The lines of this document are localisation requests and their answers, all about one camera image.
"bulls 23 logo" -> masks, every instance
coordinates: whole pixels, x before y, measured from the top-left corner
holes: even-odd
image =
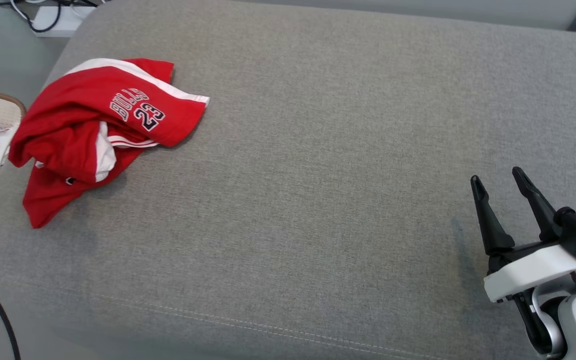
[[[166,114],[145,102],[146,100],[150,100],[150,97],[139,89],[122,89],[110,101],[110,109],[114,110],[124,122],[128,121],[132,113],[132,116],[141,121],[143,128],[150,132],[159,125]]]

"red and white clothing in basket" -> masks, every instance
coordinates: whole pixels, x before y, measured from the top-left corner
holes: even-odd
[[[23,197],[34,228],[84,191],[112,182],[144,150],[172,147],[209,98],[169,84],[173,64],[91,59],[39,94],[10,143],[10,162],[36,160]]]

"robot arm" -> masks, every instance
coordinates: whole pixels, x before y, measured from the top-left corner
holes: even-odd
[[[489,256],[484,289],[490,301],[515,302],[538,353],[576,360],[576,212],[569,207],[555,211],[521,168],[512,169],[512,175],[541,233],[538,242],[515,246],[490,207],[481,180],[473,176],[470,184]],[[554,297],[557,292],[569,295]]]

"gray upholstery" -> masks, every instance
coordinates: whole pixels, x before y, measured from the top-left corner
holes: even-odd
[[[226,0],[101,6],[50,77],[174,62],[211,96],[45,228],[0,174],[0,294],[56,328],[238,359],[535,359],[483,290],[478,174],[520,244],[510,173],[576,208],[576,33]]]

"number 23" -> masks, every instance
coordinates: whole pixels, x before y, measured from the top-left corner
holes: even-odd
[[[147,132],[153,130],[166,117],[166,114],[147,102],[142,103],[132,114],[141,120],[141,125]]]

